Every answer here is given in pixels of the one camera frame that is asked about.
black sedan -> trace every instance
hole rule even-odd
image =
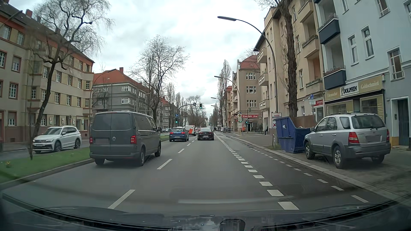
[[[214,140],[214,132],[208,127],[201,128],[197,134],[197,140]]]

chimney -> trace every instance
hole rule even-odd
[[[29,18],[31,18],[32,15],[33,15],[33,11],[27,9],[27,10],[26,10],[26,16],[29,17]]]

door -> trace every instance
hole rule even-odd
[[[409,111],[408,111],[408,100],[401,99],[397,101],[398,103],[398,125],[399,125],[399,144],[406,145],[409,144]]]

overcast sky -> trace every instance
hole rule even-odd
[[[33,9],[41,0],[10,0],[17,9]],[[184,98],[200,95],[208,113],[217,95],[217,78],[224,59],[235,70],[237,59],[254,47],[260,34],[243,22],[217,19],[228,16],[248,21],[264,29],[266,10],[261,11],[253,0],[110,0],[109,18],[115,20],[111,32],[100,32],[106,40],[102,52],[91,57],[106,70],[124,67],[125,71],[138,59],[144,42],[162,35],[171,45],[185,46],[190,59],[185,70],[176,74],[176,92]]]

beige building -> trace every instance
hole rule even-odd
[[[233,129],[238,131],[239,112],[242,113],[242,125],[245,131],[254,131],[261,126],[261,110],[259,102],[261,100],[261,89],[258,87],[260,69],[257,63],[257,56],[252,55],[242,62],[237,60],[237,72],[233,72],[233,87],[230,97],[231,101],[231,124]]]
[[[294,41],[297,60],[297,116],[307,116],[316,114],[319,121],[324,116],[323,109],[323,64],[321,47],[318,39],[318,22],[314,4],[311,0],[294,0],[289,5],[294,28]],[[285,21],[280,10],[270,8],[264,20],[264,33],[272,45],[275,53],[275,66],[277,67],[277,88],[278,88],[278,112],[282,116],[289,115],[287,90],[288,74],[286,67],[286,29]],[[260,69],[262,70],[259,86],[262,89],[262,101],[260,109],[266,110],[267,100],[269,112],[275,112],[275,66],[271,49],[261,36],[255,49],[259,50],[257,56]],[[315,104],[309,103],[310,95],[314,95]],[[263,112],[263,118],[271,115]]]
[[[0,140],[5,143],[26,142],[45,98],[50,63],[33,55],[32,47],[45,54],[47,44],[30,36],[27,31],[41,27],[32,12],[3,4],[0,10]],[[51,82],[51,94],[41,119],[39,133],[49,126],[74,125],[88,136],[90,92],[93,61],[81,53],[65,60],[63,69],[56,65]]]

